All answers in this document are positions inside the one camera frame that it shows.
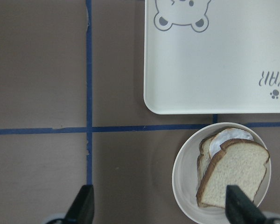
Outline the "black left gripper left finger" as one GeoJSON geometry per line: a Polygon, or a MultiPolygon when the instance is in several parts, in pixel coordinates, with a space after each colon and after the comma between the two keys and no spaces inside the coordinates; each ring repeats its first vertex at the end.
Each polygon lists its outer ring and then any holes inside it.
{"type": "Polygon", "coordinates": [[[64,217],[65,224],[92,224],[94,218],[94,187],[83,185],[64,217]]]}

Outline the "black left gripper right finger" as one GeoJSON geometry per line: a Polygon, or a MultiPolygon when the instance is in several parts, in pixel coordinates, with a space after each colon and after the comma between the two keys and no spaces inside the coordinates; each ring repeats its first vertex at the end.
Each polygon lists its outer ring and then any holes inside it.
{"type": "Polygon", "coordinates": [[[264,224],[266,217],[237,185],[226,187],[225,215],[230,224],[264,224]]]}

